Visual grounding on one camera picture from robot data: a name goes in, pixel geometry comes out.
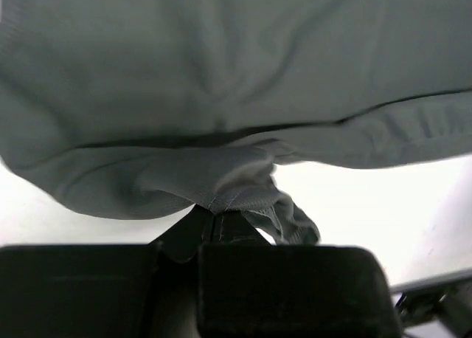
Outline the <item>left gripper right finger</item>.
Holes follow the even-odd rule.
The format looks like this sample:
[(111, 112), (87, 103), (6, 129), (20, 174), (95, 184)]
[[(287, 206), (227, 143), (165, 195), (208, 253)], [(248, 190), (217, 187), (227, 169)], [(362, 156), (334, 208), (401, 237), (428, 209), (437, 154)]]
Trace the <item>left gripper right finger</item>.
[(354, 246), (272, 245), (239, 213), (198, 250), (203, 337), (400, 337), (375, 256)]

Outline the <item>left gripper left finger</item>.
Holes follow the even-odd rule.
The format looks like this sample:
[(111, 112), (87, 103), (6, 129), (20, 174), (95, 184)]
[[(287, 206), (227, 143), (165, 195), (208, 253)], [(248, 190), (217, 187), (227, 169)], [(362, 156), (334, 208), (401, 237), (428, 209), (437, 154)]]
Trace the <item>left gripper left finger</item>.
[(169, 337), (193, 327), (193, 261), (213, 220), (195, 207), (149, 244), (3, 247), (1, 335)]

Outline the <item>dark grey t shirt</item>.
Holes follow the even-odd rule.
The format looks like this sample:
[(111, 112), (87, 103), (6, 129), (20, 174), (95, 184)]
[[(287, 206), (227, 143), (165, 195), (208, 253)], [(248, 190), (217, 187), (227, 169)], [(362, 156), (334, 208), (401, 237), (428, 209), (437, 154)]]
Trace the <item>dark grey t shirt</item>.
[(319, 232), (274, 164), (471, 152), (471, 0), (1, 0), (1, 157), (116, 219)]

